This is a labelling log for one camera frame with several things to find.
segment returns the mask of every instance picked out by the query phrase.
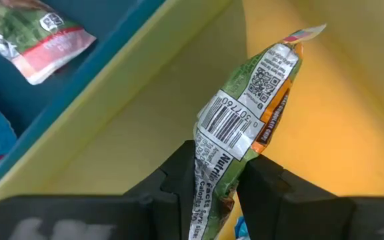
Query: qr code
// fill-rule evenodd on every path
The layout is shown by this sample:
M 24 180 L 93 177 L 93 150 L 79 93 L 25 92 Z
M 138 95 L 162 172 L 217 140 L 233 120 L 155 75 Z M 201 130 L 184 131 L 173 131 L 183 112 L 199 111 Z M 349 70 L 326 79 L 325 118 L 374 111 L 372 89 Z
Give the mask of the qr code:
M 259 67 L 251 78 L 248 90 L 256 95 L 262 102 L 266 103 L 280 82 L 280 79 Z

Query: barcode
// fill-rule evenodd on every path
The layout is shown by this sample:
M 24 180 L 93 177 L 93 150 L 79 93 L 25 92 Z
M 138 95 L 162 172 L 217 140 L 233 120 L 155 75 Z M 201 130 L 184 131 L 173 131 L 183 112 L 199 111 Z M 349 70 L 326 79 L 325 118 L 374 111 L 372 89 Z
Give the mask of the barcode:
M 233 148 L 250 124 L 250 121 L 241 118 L 222 103 L 222 98 L 218 97 L 208 110 L 201 127 L 222 143 Z

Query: green snack bag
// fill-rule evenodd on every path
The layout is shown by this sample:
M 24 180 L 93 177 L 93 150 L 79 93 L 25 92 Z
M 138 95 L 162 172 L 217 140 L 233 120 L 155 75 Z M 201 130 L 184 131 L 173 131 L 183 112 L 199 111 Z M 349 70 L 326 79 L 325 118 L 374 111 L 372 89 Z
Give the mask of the green snack bag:
M 301 42 L 324 28 L 297 31 L 252 57 L 198 114 L 189 240 L 217 238 L 245 164 L 262 153 L 278 126 L 303 60 Z
M 38 0 L 0 0 L 0 54 L 30 84 L 42 83 L 94 40 Z

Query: green package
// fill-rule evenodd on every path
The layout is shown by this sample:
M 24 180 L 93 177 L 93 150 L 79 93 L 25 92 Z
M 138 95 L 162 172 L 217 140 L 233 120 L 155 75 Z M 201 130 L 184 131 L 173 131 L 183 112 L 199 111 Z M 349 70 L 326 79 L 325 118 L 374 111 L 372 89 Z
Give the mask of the green package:
M 252 57 L 198 114 L 189 240 L 217 238 L 245 164 L 268 146 L 279 124 L 303 60 L 301 42 L 324 28 L 296 31 Z
M 30 84 L 42 83 L 94 40 L 38 0 L 0 0 L 0 54 Z

